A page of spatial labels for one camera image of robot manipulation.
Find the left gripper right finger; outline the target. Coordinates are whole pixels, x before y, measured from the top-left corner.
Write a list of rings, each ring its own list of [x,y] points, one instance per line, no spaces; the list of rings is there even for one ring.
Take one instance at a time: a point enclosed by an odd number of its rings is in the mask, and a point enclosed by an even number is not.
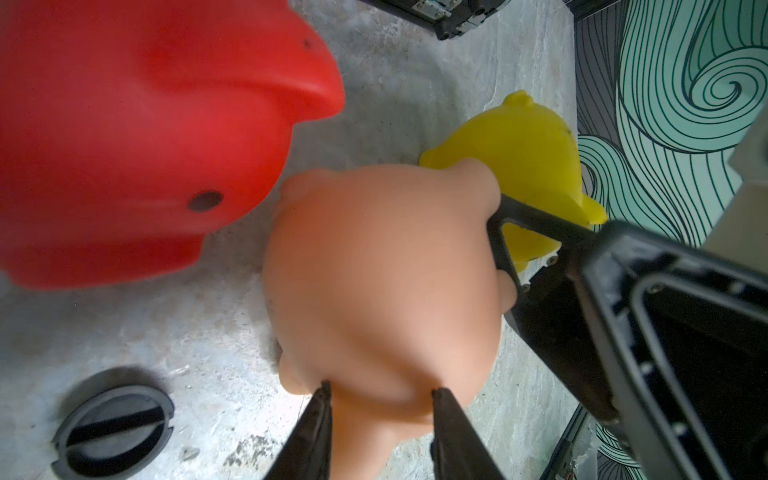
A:
[[[498,479],[500,469],[453,393],[432,391],[434,438],[430,446],[436,479]]]

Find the pink piggy bank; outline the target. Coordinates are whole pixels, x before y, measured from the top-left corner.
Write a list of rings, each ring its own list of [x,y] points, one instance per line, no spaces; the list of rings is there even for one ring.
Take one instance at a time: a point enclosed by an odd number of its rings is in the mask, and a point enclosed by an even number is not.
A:
[[[262,282],[292,394],[332,392],[334,479],[372,479],[395,446],[432,430],[432,393],[467,407],[516,300],[487,221],[501,200],[476,159],[382,164],[285,180]]]

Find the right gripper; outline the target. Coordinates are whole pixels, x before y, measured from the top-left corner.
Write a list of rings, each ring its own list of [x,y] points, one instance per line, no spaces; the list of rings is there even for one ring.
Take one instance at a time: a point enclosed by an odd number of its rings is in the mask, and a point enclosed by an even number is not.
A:
[[[636,226],[561,244],[509,313],[524,342],[651,479],[767,475],[767,277]]]

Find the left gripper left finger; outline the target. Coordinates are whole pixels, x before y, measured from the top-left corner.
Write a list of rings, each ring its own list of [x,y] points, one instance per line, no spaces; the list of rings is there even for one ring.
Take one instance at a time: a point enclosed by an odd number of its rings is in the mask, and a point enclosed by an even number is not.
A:
[[[264,480],[328,480],[332,451],[331,385],[323,381]]]

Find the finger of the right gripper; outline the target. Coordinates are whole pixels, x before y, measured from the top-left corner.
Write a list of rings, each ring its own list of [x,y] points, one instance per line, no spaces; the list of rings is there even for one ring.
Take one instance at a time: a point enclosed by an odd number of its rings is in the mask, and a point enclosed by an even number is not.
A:
[[[594,225],[594,202],[568,194],[535,194],[526,201],[496,194],[485,215],[498,291],[517,294],[517,265],[553,253],[583,235]]]

